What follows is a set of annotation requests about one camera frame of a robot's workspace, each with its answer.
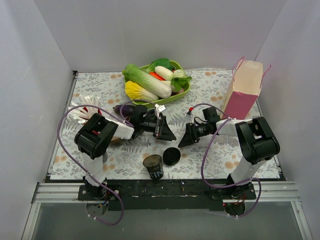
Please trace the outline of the black coffee cup lid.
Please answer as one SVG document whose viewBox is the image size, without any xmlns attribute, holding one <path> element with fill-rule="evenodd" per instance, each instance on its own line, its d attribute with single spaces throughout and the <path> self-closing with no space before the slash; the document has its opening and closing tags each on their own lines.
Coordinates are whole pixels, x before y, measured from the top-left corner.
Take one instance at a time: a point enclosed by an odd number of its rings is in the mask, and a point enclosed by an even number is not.
<svg viewBox="0 0 320 240">
<path fill-rule="evenodd" d="M 169 147 L 163 152 L 163 162 L 167 166 L 173 166 L 180 161 L 181 152 L 176 147 Z"/>
</svg>

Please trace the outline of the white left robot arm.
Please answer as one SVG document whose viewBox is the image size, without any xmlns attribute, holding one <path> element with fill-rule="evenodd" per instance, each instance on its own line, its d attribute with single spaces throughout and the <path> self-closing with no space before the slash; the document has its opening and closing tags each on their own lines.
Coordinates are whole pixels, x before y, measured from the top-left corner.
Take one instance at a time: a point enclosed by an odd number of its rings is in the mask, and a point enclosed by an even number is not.
<svg viewBox="0 0 320 240">
<path fill-rule="evenodd" d="M 106 180 L 103 155 L 113 138 L 132 140 L 143 132 L 149 132 L 158 140 L 177 139 L 159 108 L 159 105 L 152 110 L 141 104 L 134 106 L 133 111 L 127 115 L 132 126 L 95 113 L 76 134 L 74 142 L 82 153 L 84 167 L 88 171 L 83 181 L 95 200 L 103 199 L 107 193 L 102 184 Z"/>
</svg>

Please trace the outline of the dark paper coffee cup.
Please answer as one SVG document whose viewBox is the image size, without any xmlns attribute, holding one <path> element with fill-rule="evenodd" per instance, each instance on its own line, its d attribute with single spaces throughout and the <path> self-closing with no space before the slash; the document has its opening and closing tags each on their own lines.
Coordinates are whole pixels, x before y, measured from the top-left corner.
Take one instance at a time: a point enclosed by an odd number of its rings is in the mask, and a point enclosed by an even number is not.
<svg viewBox="0 0 320 240">
<path fill-rule="evenodd" d="M 164 176 L 162 157 L 160 155 L 150 155 L 143 160 L 142 164 L 147 169 L 152 180 L 160 180 Z"/>
</svg>

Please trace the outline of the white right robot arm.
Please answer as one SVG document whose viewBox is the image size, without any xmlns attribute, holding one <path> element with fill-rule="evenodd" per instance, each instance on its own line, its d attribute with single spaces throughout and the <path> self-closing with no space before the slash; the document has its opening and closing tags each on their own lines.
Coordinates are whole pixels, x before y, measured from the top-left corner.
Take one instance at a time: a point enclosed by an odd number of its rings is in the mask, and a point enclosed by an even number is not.
<svg viewBox="0 0 320 240">
<path fill-rule="evenodd" d="M 202 159 L 201 178 L 209 187 L 226 189 L 230 198 L 237 199 L 243 195 L 258 169 L 280 152 L 280 144 L 264 117 L 239 120 L 227 116 L 221 119 L 218 111 L 219 109 L 212 105 L 203 109 L 205 121 L 201 124 L 196 123 L 193 117 L 192 121 L 185 125 L 185 134 L 178 147 L 191 146 L 198 143 L 201 137 L 212 135 Z M 242 153 L 239 164 L 228 175 L 225 185 L 210 184 L 204 176 L 205 160 L 216 136 L 237 137 Z"/>
</svg>

